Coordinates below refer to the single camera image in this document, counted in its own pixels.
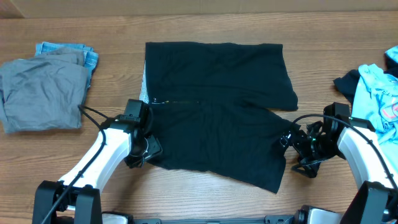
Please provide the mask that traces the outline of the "light blue t-shirt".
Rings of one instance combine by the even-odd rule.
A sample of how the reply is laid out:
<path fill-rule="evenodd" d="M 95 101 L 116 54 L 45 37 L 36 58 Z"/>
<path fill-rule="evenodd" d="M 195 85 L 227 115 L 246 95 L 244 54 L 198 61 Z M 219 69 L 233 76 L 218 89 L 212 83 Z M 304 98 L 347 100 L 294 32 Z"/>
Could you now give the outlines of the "light blue t-shirt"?
<path fill-rule="evenodd" d="M 352 116 L 371 122 L 382 152 L 397 165 L 397 47 L 385 56 L 390 63 L 386 71 L 376 64 L 358 67 Z"/>

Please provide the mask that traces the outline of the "black shorts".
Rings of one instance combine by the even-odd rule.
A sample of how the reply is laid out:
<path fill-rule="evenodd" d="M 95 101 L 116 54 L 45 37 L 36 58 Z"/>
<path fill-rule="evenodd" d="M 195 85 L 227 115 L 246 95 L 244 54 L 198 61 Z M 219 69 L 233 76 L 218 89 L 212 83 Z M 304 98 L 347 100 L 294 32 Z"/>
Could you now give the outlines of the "black shorts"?
<path fill-rule="evenodd" d="M 148 42 L 145 78 L 163 149 L 153 165 L 279 190 L 291 122 L 277 111 L 298 108 L 282 45 Z"/>

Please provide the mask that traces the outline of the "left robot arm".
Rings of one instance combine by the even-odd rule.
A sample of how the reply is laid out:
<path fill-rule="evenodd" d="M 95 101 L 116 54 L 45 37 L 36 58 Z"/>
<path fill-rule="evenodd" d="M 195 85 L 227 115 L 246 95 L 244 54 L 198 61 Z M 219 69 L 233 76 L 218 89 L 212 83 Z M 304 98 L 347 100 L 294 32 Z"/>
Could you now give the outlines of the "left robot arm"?
<path fill-rule="evenodd" d="M 151 133 L 153 120 L 148 104 L 130 99 L 123 114 L 97 123 L 98 137 L 78 164 L 58 181 L 37 187 L 33 223 L 133 223 L 132 215 L 104 212 L 101 193 L 121 162 L 141 168 L 162 153 Z"/>

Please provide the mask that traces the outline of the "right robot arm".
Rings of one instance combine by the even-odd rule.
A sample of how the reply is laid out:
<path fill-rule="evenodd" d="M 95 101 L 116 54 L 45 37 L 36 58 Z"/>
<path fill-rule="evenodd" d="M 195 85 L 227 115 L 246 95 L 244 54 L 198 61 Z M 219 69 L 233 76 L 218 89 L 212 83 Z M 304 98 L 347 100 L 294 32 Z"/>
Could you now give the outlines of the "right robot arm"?
<path fill-rule="evenodd" d="M 397 171 L 382 153 L 370 121 L 352 117 L 349 106 L 326 106 L 305 131 L 292 126 L 279 146 L 298 154 L 292 170 L 315 178 L 320 164 L 335 156 L 351 169 L 358 192 L 345 213 L 304 205 L 279 223 L 397 223 Z"/>

